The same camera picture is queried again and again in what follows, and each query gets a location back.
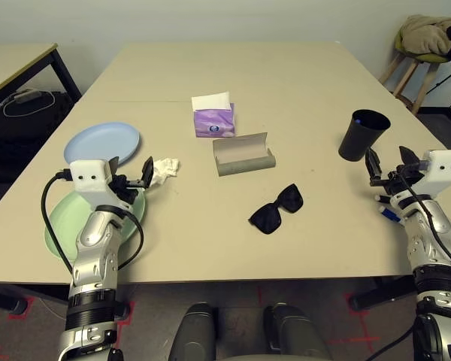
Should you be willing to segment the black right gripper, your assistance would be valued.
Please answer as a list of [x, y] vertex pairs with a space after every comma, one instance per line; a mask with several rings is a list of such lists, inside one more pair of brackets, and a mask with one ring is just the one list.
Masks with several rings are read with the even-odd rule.
[[377, 153], [372, 148], [368, 148], [365, 152], [365, 165], [370, 176], [370, 185], [382, 187], [390, 196], [407, 190], [423, 178], [422, 172], [411, 168], [420, 165], [418, 156], [405, 146], [400, 146], [399, 151], [403, 167], [388, 173], [387, 179], [382, 179]]

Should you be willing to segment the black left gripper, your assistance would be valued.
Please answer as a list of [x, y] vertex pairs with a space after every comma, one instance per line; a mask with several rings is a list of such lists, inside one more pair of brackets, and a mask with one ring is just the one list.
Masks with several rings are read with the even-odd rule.
[[144, 163], [141, 180], [128, 180], [123, 174], [115, 175], [119, 166], [118, 156], [110, 159], [108, 161], [108, 165], [110, 168], [110, 173], [113, 175], [112, 181], [108, 184], [108, 186], [121, 201], [124, 201], [129, 205], [133, 205], [138, 197], [138, 189], [148, 188], [151, 184], [154, 172], [153, 158], [150, 156]]

